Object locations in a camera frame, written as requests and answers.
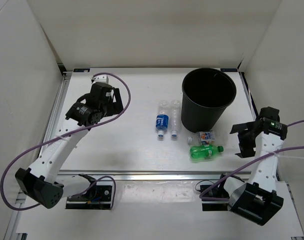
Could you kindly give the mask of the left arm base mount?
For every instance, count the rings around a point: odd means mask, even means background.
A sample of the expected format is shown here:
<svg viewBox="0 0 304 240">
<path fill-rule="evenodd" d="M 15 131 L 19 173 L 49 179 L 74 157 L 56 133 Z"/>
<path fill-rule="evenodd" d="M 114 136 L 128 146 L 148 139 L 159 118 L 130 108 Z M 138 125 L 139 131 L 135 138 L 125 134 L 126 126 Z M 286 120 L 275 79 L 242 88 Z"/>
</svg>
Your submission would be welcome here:
<svg viewBox="0 0 304 240">
<path fill-rule="evenodd" d="M 80 177 L 89 182 L 89 189 L 67 197 L 67 210 L 111 210 L 116 196 L 116 181 L 111 176 L 102 176 L 95 179 L 86 174 Z"/>
</svg>

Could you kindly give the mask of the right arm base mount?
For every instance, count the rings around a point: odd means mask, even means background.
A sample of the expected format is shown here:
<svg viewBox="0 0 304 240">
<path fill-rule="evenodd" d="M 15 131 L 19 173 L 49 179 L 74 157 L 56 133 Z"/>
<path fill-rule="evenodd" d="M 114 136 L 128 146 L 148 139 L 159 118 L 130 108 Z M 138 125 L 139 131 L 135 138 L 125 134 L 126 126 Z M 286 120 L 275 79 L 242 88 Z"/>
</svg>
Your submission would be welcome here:
<svg viewBox="0 0 304 240">
<path fill-rule="evenodd" d="M 203 212 L 221 212 L 227 211 L 228 203 L 233 192 L 245 184 L 242 179 L 229 177 L 227 180 L 221 182 L 218 186 L 215 186 L 204 196 L 208 200 L 202 200 Z"/>
</svg>

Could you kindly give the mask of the blue label plastic bottle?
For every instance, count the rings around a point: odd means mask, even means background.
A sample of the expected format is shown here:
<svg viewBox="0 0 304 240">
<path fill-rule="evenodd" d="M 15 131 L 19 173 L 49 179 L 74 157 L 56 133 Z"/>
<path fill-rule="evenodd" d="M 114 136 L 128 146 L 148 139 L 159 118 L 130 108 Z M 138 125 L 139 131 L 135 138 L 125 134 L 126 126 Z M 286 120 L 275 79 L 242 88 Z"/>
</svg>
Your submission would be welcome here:
<svg viewBox="0 0 304 240">
<path fill-rule="evenodd" d="M 170 103 L 166 100 L 162 100 L 158 105 L 158 112 L 156 116 L 156 130 L 159 139 L 162 139 L 167 132 L 169 125 L 169 112 Z"/>
</svg>

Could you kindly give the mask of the green plastic bottle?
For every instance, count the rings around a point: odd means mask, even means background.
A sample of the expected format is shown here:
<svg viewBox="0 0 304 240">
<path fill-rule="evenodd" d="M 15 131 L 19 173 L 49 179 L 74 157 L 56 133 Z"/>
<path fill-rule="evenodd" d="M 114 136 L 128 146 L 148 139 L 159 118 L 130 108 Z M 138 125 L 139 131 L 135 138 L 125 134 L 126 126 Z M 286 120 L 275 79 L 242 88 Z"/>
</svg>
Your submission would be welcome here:
<svg viewBox="0 0 304 240">
<path fill-rule="evenodd" d="M 223 146 L 199 145 L 190 148 L 190 156 L 192 159 L 210 159 L 224 151 Z"/>
</svg>

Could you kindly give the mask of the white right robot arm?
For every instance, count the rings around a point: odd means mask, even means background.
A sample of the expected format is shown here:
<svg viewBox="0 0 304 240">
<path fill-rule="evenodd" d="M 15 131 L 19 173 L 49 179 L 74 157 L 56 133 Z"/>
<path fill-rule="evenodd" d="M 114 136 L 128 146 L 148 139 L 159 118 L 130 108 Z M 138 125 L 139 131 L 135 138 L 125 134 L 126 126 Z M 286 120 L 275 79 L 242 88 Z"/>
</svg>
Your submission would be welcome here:
<svg viewBox="0 0 304 240">
<path fill-rule="evenodd" d="M 231 133 L 239 140 L 239 155 L 253 157 L 255 163 L 248 181 L 230 176 L 217 186 L 216 193 L 228 199 L 227 209 L 259 226 L 265 225 L 283 206 L 276 193 L 276 170 L 287 126 L 280 122 L 279 110 L 264 107 L 255 121 L 235 124 Z"/>
</svg>

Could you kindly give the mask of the orange blue label bottle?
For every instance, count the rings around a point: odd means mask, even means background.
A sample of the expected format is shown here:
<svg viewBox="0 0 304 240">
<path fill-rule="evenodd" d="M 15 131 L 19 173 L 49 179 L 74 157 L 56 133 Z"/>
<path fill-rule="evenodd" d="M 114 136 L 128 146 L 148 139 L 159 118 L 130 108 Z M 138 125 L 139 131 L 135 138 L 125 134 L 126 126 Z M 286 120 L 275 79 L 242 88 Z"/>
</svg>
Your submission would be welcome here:
<svg viewBox="0 0 304 240">
<path fill-rule="evenodd" d="M 187 138 L 187 143 L 191 146 L 213 145 L 215 143 L 214 131 L 199 131 Z"/>
</svg>

